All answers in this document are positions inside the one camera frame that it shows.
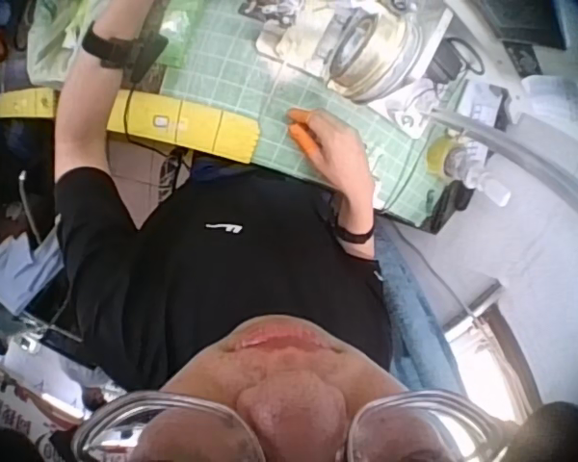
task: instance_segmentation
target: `finger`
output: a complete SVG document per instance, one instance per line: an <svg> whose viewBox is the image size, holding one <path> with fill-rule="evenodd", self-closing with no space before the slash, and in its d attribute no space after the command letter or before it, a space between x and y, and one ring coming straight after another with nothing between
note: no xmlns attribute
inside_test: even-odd
<svg viewBox="0 0 578 462"><path fill-rule="evenodd" d="M314 158L321 155L321 149L316 141L308 134L306 129L299 123L289 125L289 136L300 147L308 158Z"/></svg>
<svg viewBox="0 0 578 462"><path fill-rule="evenodd" d="M347 124L339 120L336 116L330 114L328 111L319 109L313 111L308 119L308 128L310 128L317 136L324 137L327 133L343 130L347 128Z"/></svg>
<svg viewBox="0 0 578 462"><path fill-rule="evenodd" d="M287 116L298 123L308 125L311 114L312 111L305 111L304 109L290 109Z"/></svg>

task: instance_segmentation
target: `mouth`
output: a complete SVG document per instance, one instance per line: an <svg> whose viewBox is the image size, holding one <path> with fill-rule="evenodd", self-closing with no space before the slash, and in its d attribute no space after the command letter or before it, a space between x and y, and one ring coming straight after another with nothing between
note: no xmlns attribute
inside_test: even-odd
<svg viewBox="0 0 578 462"><path fill-rule="evenodd" d="M318 332L292 322L262 322L254 325L238 334L231 349L277 350L289 347L302 351L332 349L330 342Z"/></svg>

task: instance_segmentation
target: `white logo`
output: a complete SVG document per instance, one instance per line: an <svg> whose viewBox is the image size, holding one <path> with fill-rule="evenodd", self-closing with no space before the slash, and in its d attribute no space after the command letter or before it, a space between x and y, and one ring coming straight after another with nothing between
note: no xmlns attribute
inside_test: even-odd
<svg viewBox="0 0 578 462"><path fill-rule="evenodd" d="M244 229L239 224L206 224L205 227L208 229L224 229L224 232L229 234L240 234Z"/></svg>

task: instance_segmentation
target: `glasses lens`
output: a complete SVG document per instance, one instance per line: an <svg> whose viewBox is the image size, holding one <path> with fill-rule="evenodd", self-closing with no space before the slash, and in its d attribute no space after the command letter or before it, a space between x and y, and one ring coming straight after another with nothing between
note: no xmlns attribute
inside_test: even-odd
<svg viewBox="0 0 578 462"><path fill-rule="evenodd" d="M245 424L230 411L203 406L142 408L113 419L84 445L92 460L262 461Z"/></svg>
<svg viewBox="0 0 578 462"><path fill-rule="evenodd" d="M413 407L373 408L352 429L354 462L457 462L474 458L475 435L461 421Z"/></svg>

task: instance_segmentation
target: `hand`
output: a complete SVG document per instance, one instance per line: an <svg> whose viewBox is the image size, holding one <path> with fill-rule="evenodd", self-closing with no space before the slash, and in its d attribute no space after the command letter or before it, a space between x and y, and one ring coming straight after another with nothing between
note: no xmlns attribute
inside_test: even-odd
<svg viewBox="0 0 578 462"><path fill-rule="evenodd" d="M372 213L375 181L357 131L323 110L292 109L288 116L297 122L289 134L312 165L352 207Z"/></svg>

